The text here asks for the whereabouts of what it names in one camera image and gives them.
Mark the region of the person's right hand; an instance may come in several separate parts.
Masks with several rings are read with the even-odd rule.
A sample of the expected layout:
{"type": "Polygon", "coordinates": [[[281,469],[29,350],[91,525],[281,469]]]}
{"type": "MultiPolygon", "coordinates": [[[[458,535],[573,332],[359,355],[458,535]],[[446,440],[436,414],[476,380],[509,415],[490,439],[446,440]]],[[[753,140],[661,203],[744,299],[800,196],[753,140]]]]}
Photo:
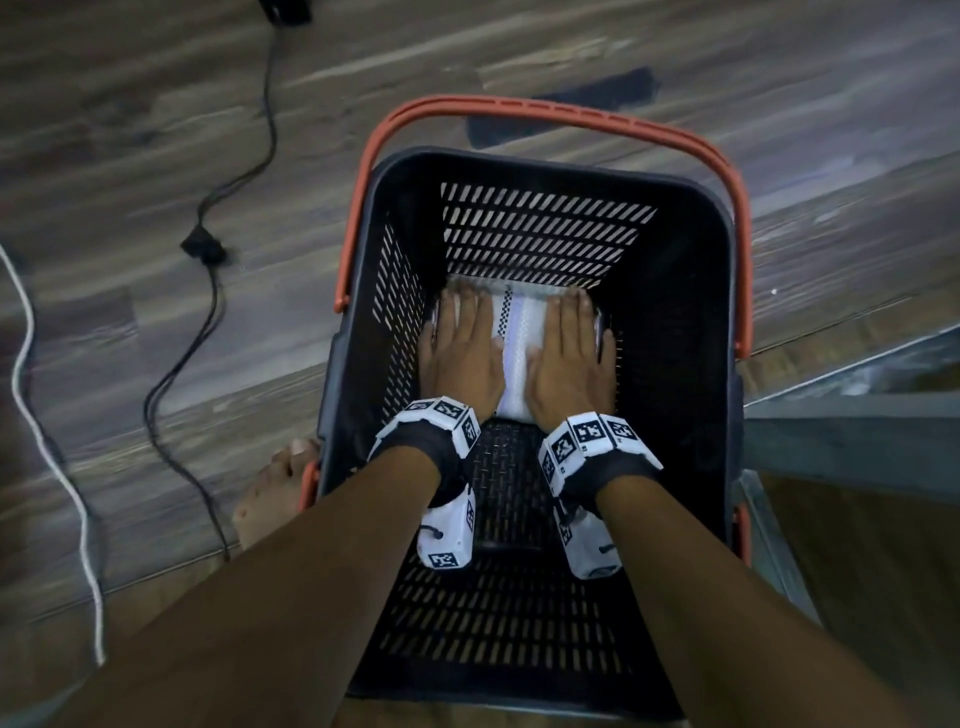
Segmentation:
{"type": "Polygon", "coordinates": [[[616,413],[617,377],[605,377],[599,369],[602,335],[597,334],[593,301],[581,290],[581,346],[563,346],[563,297],[546,302],[543,338],[543,369],[546,392],[525,392],[534,422],[544,433],[575,415],[587,412],[616,413]]]}

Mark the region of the person's left hand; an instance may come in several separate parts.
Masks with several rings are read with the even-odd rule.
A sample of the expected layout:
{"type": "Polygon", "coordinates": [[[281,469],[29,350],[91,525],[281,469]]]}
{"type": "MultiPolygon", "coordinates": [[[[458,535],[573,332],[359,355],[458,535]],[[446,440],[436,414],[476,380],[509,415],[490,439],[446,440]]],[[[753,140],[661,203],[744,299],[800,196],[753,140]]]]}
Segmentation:
{"type": "Polygon", "coordinates": [[[421,337],[418,339],[418,395],[421,399],[448,397],[461,402],[474,410],[480,424],[485,424],[492,418],[506,388],[506,384],[495,384],[490,373],[493,303],[488,292],[474,288],[473,334],[467,342],[456,342],[459,288],[474,287],[456,283],[440,293],[438,344],[433,356],[420,356],[421,337]]]}

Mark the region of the white plastic package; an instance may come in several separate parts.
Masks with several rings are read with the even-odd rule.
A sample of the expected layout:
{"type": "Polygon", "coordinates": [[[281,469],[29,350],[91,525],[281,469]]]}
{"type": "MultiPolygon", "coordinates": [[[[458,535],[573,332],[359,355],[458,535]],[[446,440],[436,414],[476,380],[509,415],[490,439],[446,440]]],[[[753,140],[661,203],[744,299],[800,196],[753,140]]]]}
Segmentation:
{"type": "MultiPolygon", "coordinates": [[[[543,344],[546,301],[562,295],[562,288],[519,283],[496,284],[490,289],[493,309],[491,334],[505,346],[503,372],[506,388],[492,417],[534,424],[526,398],[527,352],[543,344]]],[[[396,416],[397,422],[427,422],[442,431],[462,431],[474,438],[478,421],[461,401],[447,396],[416,399],[396,416]]]]}

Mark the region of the person's right forearm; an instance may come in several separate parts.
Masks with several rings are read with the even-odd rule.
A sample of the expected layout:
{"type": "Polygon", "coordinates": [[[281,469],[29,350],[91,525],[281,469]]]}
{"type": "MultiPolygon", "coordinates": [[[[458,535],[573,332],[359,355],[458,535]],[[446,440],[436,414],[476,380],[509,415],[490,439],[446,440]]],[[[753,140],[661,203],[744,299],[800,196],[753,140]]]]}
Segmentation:
{"type": "Polygon", "coordinates": [[[693,728],[917,728],[890,686],[659,483],[620,476],[596,505],[693,728]]]}

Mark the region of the person's left forearm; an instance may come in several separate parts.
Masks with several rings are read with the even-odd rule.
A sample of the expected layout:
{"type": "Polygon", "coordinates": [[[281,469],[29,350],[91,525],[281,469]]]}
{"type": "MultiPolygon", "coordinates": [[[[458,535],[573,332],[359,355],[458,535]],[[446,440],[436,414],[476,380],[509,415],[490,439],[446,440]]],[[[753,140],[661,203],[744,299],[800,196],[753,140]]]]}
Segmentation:
{"type": "Polygon", "coordinates": [[[385,450],[132,637],[49,728],[330,728],[440,480],[385,450]]]}

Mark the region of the black tape patch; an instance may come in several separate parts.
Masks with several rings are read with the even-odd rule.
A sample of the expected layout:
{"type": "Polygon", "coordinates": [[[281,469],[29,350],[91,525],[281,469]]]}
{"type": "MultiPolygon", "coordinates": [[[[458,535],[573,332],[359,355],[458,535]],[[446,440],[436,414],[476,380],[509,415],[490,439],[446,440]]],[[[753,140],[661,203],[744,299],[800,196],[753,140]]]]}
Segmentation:
{"type": "MultiPolygon", "coordinates": [[[[577,86],[538,95],[534,101],[562,106],[577,106],[604,114],[632,111],[652,104],[661,83],[649,66],[594,79],[577,86]]],[[[474,150],[526,140],[558,129],[544,120],[496,116],[468,116],[464,122],[466,139],[474,150]]]]}

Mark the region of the person's bare foot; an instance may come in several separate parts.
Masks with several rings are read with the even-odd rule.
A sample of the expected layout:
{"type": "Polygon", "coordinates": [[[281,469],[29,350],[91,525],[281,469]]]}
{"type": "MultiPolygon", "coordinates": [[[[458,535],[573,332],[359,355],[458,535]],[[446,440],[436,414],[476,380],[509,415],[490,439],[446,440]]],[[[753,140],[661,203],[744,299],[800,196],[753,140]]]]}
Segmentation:
{"type": "Polygon", "coordinates": [[[254,476],[231,517],[243,552],[297,515],[304,473],[318,462],[320,454],[321,444],[317,440],[295,438],[271,455],[254,476]]]}

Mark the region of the grey shelf unit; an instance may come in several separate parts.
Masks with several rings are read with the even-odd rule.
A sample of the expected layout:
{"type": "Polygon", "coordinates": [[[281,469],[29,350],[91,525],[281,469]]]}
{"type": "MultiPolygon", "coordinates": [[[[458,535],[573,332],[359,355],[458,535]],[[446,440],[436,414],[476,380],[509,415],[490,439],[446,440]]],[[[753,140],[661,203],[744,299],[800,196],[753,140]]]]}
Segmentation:
{"type": "Polygon", "coordinates": [[[960,321],[745,414],[755,568],[895,683],[960,694],[960,321]]]}

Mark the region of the black plastic shopping basket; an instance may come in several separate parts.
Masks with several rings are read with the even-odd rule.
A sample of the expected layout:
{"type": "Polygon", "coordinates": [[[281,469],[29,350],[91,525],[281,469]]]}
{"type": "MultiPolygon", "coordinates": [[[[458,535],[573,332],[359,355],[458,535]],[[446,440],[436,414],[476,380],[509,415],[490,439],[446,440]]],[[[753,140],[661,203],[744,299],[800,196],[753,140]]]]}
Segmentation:
{"type": "MultiPolygon", "coordinates": [[[[709,189],[440,147],[362,183],[352,301],[318,417],[319,492],[359,468],[419,393],[417,341],[454,276],[589,290],[617,343],[616,407],[664,464],[664,487],[738,541],[742,381],[737,242],[709,189]]],[[[435,570],[414,549],[351,681],[354,698],[678,721],[681,709],[624,574],[579,580],[536,462],[534,425],[484,426],[466,472],[477,549],[435,570]]]]}

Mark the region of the black plug adapter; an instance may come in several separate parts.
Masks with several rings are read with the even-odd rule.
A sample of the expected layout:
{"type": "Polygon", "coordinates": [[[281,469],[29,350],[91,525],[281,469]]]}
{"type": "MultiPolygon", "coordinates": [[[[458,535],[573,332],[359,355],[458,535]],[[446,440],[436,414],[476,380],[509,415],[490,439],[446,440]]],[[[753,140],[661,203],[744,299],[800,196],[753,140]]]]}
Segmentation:
{"type": "Polygon", "coordinates": [[[270,25],[276,28],[297,28],[313,20],[312,0],[258,0],[270,25]]]}

